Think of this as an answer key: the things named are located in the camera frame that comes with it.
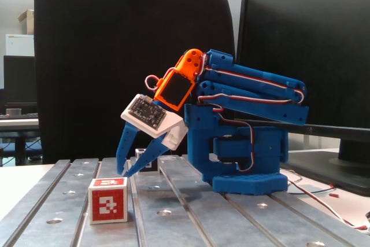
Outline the orange gripper body with servo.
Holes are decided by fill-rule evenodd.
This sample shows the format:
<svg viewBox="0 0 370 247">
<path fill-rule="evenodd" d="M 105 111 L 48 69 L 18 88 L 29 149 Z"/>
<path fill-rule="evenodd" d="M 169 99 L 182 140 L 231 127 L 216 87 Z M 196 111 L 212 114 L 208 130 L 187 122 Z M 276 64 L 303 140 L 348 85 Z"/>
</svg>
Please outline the orange gripper body with servo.
<svg viewBox="0 0 370 247">
<path fill-rule="evenodd" d="M 174 111 L 179 111 L 195 86 L 200 74 L 203 52 L 199 49 L 186 51 L 174 69 L 157 82 L 154 99 Z"/>
</svg>

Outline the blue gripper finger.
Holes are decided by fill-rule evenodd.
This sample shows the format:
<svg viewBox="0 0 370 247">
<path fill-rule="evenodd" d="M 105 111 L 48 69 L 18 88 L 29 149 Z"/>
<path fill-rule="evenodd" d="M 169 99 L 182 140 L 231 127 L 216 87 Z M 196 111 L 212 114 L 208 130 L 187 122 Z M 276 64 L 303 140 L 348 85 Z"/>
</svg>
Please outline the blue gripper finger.
<svg viewBox="0 0 370 247">
<path fill-rule="evenodd" d="M 126 177 L 131 177 L 135 173 L 140 172 L 142 169 L 146 168 L 148 164 L 156 161 L 160 155 L 169 151 L 169 147 L 162 143 L 164 138 L 165 134 L 150 142 L 135 164 L 126 172 Z"/>
<path fill-rule="evenodd" d="M 132 124 L 126 122 L 121 135 L 121 139 L 116 151 L 116 170 L 119 175 L 123 174 L 124 165 L 127 160 L 129 150 L 138 133 L 138 129 Z"/>
</svg>

